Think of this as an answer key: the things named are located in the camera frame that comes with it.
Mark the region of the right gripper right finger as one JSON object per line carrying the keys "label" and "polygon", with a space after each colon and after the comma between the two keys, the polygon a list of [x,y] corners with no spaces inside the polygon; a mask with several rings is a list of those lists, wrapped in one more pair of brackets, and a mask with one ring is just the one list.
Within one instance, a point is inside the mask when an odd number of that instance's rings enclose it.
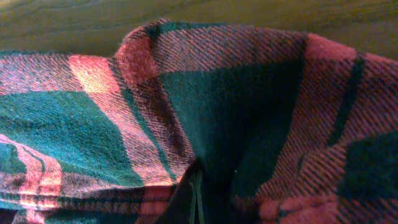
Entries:
{"label": "right gripper right finger", "polygon": [[236,223],[225,197],[211,185],[202,171],[196,173],[196,223]]}

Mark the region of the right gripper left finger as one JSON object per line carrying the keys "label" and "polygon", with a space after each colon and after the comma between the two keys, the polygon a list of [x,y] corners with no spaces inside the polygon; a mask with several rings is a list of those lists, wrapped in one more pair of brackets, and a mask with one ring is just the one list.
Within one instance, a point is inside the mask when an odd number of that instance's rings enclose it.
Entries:
{"label": "right gripper left finger", "polygon": [[195,215],[196,198],[194,193],[195,172],[197,168],[190,166],[178,183],[166,209],[156,219],[154,224],[189,224],[191,221],[191,211]]}

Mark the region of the red navy plaid shirt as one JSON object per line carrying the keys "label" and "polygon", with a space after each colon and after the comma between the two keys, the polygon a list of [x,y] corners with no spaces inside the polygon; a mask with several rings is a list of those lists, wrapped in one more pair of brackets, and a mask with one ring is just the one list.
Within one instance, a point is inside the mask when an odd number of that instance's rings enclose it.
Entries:
{"label": "red navy plaid shirt", "polygon": [[190,166],[236,223],[396,223],[397,62],[167,20],[110,58],[1,53],[2,223],[154,223]]}

